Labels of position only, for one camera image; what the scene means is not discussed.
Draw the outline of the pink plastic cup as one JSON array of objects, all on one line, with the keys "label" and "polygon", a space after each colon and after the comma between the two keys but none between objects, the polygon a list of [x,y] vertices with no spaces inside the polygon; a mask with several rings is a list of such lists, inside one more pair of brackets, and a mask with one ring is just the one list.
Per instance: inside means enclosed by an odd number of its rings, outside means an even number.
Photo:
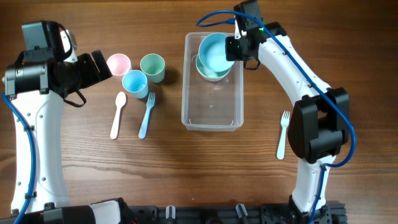
[{"label": "pink plastic cup", "polygon": [[114,54],[107,59],[106,63],[115,77],[123,77],[132,68],[130,58],[124,54]]}]

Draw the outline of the blue plastic bowl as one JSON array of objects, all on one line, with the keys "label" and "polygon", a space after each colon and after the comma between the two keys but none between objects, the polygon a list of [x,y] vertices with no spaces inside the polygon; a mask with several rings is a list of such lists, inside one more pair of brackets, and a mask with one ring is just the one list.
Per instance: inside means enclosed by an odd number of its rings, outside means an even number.
[{"label": "blue plastic bowl", "polygon": [[227,34],[215,32],[202,40],[198,49],[198,56],[206,68],[214,72],[223,72],[233,66],[234,61],[227,61],[226,59],[227,37]]}]

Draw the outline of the blue plastic cup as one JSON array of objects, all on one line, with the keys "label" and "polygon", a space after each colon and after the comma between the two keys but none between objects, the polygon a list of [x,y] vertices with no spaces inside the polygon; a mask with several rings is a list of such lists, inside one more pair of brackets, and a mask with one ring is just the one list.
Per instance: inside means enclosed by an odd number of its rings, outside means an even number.
[{"label": "blue plastic cup", "polygon": [[145,98],[149,92],[148,79],[140,70],[131,70],[122,79],[123,88],[137,99]]}]

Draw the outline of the white plastic spoon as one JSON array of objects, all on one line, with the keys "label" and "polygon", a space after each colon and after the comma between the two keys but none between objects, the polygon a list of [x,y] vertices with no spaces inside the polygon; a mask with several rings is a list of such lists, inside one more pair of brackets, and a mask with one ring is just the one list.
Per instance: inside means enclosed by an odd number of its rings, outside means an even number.
[{"label": "white plastic spoon", "polygon": [[111,132],[109,135],[111,139],[118,138],[121,114],[122,114],[122,110],[125,107],[126,103],[127,103],[127,96],[124,92],[120,91],[115,100],[116,112],[114,115],[114,121],[113,121],[113,125],[111,127]]}]

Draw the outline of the green plastic cup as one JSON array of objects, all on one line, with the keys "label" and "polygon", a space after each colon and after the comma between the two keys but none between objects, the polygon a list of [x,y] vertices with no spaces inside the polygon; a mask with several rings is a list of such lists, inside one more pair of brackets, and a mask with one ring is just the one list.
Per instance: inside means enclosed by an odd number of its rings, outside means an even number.
[{"label": "green plastic cup", "polygon": [[140,68],[153,83],[160,83],[165,77],[165,60],[158,54],[147,54],[140,61]]}]

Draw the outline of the light blue plastic fork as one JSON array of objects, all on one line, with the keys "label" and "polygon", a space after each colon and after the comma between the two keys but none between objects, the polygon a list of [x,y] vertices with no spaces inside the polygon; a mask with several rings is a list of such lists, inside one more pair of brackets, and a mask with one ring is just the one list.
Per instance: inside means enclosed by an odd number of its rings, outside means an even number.
[{"label": "light blue plastic fork", "polygon": [[149,116],[150,116],[151,109],[154,107],[154,105],[155,105],[155,93],[150,92],[148,99],[147,99],[147,103],[146,103],[146,112],[145,112],[140,130],[138,133],[139,139],[144,139],[146,137],[147,128],[148,128],[148,124],[149,124]]}]

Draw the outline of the mint green plastic fork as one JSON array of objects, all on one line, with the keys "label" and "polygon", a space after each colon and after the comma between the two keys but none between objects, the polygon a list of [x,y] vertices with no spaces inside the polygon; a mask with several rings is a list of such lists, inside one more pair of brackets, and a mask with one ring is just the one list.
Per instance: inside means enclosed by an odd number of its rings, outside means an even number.
[{"label": "mint green plastic fork", "polygon": [[282,160],[285,156],[285,144],[286,144],[286,132],[289,126],[290,121],[290,112],[284,111],[280,120],[281,125],[281,132],[280,132],[280,139],[279,144],[277,147],[276,157],[279,160]]}]

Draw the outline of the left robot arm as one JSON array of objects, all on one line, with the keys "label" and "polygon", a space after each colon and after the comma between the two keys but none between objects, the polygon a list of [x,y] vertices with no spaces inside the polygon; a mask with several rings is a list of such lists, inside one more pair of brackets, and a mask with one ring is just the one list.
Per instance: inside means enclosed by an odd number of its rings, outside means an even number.
[{"label": "left robot arm", "polygon": [[16,125],[17,177],[7,223],[122,223],[121,198],[70,206],[60,149],[66,96],[111,76],[103,54],[21,52],[8,66],[2,98]]}]

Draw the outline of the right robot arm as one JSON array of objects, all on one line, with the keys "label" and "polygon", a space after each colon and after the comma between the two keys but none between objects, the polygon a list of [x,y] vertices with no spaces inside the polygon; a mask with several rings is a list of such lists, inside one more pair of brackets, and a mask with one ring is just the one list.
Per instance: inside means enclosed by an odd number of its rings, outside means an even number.
[{"label": "right robot arm", "polygon": [[298,157],[296,186],[289,200],[292,219],[312,223],[323,217],[329,171],[345,165],[356,147],[348,93],[318,78],[277,22],[236,22],[234,37],[226,40],[226,54],[230,61],[257,60],[288,95],[294,108],[287,137]]}]

